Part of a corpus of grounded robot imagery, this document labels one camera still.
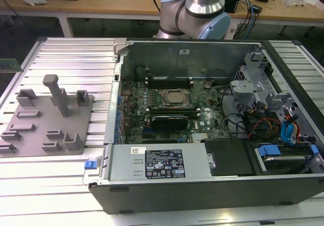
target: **metal bracket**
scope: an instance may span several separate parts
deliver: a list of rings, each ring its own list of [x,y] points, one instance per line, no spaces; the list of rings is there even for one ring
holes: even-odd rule
[[[269,109],[279,109],[284,105],[284,103],[291,98],[291,95],[288,93],[274,94],[270,93],[265,98]]]
[[[120,55],[128,51],[128,41],[127,38],[116,38],[113,42],[113,53],[115,55]]]

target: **warning label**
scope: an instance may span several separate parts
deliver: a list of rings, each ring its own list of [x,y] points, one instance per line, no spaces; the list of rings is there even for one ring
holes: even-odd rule
[[[181,149],[146,150],[145,176],[148,179],[186,177]]]

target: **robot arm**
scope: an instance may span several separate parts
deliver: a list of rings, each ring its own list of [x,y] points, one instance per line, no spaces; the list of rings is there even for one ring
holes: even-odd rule
[[[230,24],[224,5],[225,0],[161,0],[156,38],[220,39]]]

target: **blue clip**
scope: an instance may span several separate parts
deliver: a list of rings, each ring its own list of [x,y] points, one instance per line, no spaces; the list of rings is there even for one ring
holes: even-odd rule
[[[286,120],[283,121],[282,127],[281,127],[281,140],[285,143],[288,143],[289,146],[293,146],[292,143],[292,135],[294,132],[294,125],[292,123],[287,123]]]
[[[86,161],[85,169],[97,169],[97,162],[96,161]]]
[[[273,155],[280,155],[281,152],[278,148],[278,145],[262,145],[258,148],[261,157],[263,156],[273,156]]]
[[[313,152],[314,155],[316,155],[316,154],[319,153],[318,148],[316,147],[315,144],[312,144],[312,145],[310,146],[310,149],[312,150],[312,152]]]

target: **aluminum extrusion table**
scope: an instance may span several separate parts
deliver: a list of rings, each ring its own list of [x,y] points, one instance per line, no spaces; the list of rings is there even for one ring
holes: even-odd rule
[[[197,211],[108,215],[83,184],[84,163],[102,155],[105,121],[113,78],[112,38],[48,38],[37,42],[0,99],[0,131],[15,111],[21,88],[49,95],[45,74],[56,73],[67,93],[86,89],[95,97],[85,152],[74,156],[0,159],[1,225],[323,225],[324,194],[299,205],[223,208]],[[320,65],[291,41],[273,41],[315,103],[324,112],[324,78]],[[92,176],[98,170],[91,171]]]

